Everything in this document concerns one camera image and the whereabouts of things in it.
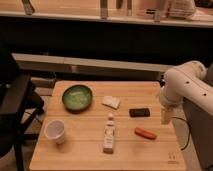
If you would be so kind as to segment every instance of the white sponge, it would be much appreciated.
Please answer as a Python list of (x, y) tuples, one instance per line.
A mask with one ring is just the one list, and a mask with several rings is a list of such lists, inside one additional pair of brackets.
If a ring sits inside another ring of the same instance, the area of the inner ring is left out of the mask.
[(104, 96), (102, 104), (117, 109), (120, 105), (120, 100), (112, 96)]

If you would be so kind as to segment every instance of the white object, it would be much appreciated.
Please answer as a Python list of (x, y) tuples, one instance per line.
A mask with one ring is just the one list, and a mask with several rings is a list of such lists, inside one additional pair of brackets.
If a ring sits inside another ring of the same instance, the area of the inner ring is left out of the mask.
[(117, 109), (120, 105), (120, 100), (112, 96), (104, 96), (102, 104)]
[(113, 114), (109, 114), (108, 121), (104, 129), (104, 144), (103, 152), (112, 154), (114, 152), (114, 136), (115, 136), (115, 124)]
[(56, 144), (62, 144), (65, 141), (65, 126), (61, 120), (53, 120), (45, 126), (45, 136)]
[[(166, 84), (159, 94), (160, 103), (170, 111), (180, 105), (185, 97), (213, 116), (213, 88), (202, 81), (206, 71), (199, 61), (190, 61), (166, 71)], [(171, 115), (165, 114), (164, 117), (164, 120), (168, 120), (166, 117), (171, 119)]]

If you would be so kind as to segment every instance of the red object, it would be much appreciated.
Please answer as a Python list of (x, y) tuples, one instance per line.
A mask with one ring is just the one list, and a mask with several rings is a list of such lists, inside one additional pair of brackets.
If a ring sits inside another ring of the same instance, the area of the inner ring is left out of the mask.
[(138, 128), (138, 127), (135, 128), (135, 134), (142, 136), (144, 138), (151, 139), (151, 140), (155, 140), (157, 138), (156, 134), (145, 131), (144, 129), (141, 129), (141, 128)]

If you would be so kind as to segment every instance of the small bottle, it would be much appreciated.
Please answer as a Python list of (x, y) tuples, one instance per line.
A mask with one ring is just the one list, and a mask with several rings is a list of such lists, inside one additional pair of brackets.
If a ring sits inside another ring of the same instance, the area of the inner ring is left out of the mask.
[(113, 114), (109, 114), (108, 121), (104, 129), (104, 144), (103, 152), (112, 154), (114, 152), (114, 136), (115, 136), (115, 124)]

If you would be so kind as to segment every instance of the wooden table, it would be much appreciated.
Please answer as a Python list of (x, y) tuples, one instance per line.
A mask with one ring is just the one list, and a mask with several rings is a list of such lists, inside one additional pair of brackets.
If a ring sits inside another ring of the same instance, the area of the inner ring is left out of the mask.
[[(94, 95), (92, 105), (77, 115), (65, 110), (61, 101), (63, 92), (75, 84), (89, 86)], [(185, 170), (173, 125), (161, 124), (161, 106), (157, 98), (159, 89), (157, 82), (57, 82), (30, 170)], [(101, 104), (106, 95), (121, 100), (119, 109)], [(151, 117), (129, 117), (130, 108), (143, 107), (150, 109)], [(114, 154), (105, 154), (103, 131), (110, 112), (115, 116), (115, 149)], [(46, 123), (54, 119), (65, 122), (67, 140), (62, 145), (53, 144), (43, 133)], [(153, 141), (135, 135), (136, 126), (156, 133), (158, 138)]]

